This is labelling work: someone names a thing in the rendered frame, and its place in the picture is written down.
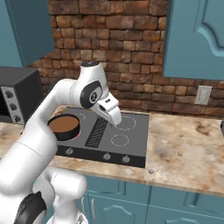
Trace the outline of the teal drawer front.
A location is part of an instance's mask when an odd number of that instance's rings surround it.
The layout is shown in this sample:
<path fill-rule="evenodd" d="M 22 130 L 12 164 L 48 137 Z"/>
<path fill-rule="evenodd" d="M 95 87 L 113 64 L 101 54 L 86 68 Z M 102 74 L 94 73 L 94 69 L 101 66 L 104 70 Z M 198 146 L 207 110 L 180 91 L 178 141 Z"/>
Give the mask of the teal drawer front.
<path fill-rule="evenodd" d="M 207 214 L 224 218 L 224 198 L 153 186 L 150 204 L 195 214 Z"/>
<path fill-rule="evenodd" d="M 127 200 L 141 204 L 148 203 L 150 194 L 148 185 L 93 176 L 86 176 L 86 178 L 87 193 L 116 200 Z"/>

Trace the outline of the teal wall cupboard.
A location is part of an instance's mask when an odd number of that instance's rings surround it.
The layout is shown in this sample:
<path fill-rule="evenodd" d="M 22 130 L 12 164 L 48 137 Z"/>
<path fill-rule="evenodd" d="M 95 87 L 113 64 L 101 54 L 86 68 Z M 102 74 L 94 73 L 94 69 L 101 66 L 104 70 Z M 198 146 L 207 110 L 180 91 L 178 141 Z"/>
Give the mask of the teal wall cupboard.
<path fill-rule="evenodd" d="M 0 67 L 27 67 L 53 50 L 46 0 L 0 0 Z"/>

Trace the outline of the dark grey hob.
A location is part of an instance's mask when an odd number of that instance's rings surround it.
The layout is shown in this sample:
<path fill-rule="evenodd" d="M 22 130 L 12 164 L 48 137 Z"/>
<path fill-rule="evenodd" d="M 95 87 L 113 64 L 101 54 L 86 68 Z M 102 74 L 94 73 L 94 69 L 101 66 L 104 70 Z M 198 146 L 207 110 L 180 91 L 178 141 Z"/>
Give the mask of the dark grey hob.
<path fill-rule="evenodd" d="M 122 122 L 113 126 L 92 111 L 81 108 L 67 108 L 64 114 L 75 115 L 80 119 L 80 134 L 69 141 L 58 142 L 57 155 L 69 158 L 145 167 L 149 116 L 122 112 Z M 73 153 L 66 154 L 68 148 Z M 103 159 L 109 153 L 110 160 Z M 123 162 L 128 156 L 130 161 Z"/>

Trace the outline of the teal base cupboard door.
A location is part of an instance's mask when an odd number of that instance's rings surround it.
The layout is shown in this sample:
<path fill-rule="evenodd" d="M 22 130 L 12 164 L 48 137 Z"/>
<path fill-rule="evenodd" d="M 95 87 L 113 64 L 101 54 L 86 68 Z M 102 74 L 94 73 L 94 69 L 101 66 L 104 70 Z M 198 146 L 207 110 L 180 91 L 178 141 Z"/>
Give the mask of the teal base cupboard door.
<path fill-rule="evenodd" d="M 120 199 L 111 199 L 93 194 L 88 195 L 90 212 L 94 198 L 96 220 L 92 224 L 144 224 L 147 213 L 145 204 Z"/>
<path fill-rule="evenodd" d="M 158 206 L 148 206 L 146 224 L 224 224 L 224 219 Z"/>
<path fill-rule="evenodd" d="M 86 216 L 84 216 L 83 213 L 82 213 L 82 209 L 81 209 L 81 198 L 77 200 L 77 207 L 78 207 L 78 214 L 79 214 L 77 224 L 89 224 L 89 222 L 88 222 L 88 210 L 86 208 L 86 202 L 85 202 Z"/>

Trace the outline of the teal wall cupboard door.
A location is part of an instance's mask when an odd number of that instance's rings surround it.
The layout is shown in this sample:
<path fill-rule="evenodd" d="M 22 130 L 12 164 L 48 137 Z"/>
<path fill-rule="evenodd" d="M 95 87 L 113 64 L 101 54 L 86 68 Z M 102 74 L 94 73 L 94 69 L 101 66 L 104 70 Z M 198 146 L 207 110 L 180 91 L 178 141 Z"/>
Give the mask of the teal wall cupboard door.
<path fill-rule="evenodd" d="M 163 76 L 224 81 L 224 0 L 168 0 Z"/>

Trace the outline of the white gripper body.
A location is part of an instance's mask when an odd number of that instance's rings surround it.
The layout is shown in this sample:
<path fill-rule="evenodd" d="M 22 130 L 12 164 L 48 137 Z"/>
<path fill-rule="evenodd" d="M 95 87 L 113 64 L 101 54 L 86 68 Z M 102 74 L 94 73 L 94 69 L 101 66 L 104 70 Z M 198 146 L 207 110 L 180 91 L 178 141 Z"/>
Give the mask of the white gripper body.
<path fill-rule="evenodd" d="M 118 125 L 122 121 L 122 114 L 118 107 L 112 108 L 110 111 L 100 107 L 100 116 L 114 126 Z"/>

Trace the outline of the grey wall socket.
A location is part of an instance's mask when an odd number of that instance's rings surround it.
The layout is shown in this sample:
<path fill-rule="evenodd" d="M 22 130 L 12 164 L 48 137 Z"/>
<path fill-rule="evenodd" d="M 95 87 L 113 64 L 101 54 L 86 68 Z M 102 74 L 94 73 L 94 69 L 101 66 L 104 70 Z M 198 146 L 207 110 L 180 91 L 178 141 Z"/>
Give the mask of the grey wall socket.
<path fill-rule="evenodd" d="M 212 87 L 210 86 L 198 86 L 194 103 L 197 105 L 207 105 L 211 91 Z"/>

